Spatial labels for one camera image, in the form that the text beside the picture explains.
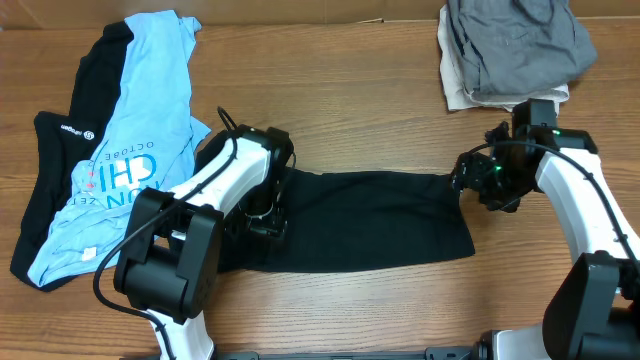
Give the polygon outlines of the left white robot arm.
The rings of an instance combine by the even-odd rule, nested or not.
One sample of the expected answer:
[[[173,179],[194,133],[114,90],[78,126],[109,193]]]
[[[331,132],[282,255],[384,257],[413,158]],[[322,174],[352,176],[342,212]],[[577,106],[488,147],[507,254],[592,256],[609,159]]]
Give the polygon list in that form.
[[[114,274],[115,289],[153,327],[161,359],[211,359],[203,309],[226,233],[281,241],[279,203],[294,146],[285,131],[241,125],[186,182],[136,198]]]

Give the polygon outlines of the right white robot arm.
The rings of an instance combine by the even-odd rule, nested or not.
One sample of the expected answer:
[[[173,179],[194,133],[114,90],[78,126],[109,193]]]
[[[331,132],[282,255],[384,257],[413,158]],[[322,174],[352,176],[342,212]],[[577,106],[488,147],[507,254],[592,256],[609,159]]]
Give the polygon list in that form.
[[[550,201],[573,265],[540,324],[491,331],[475,359],[636,359],[639,237],[609,189],[585,131],[525,126],[487,133],[462,153],[453,189],[472,189],[491,210],[514,211],[533,191]]]

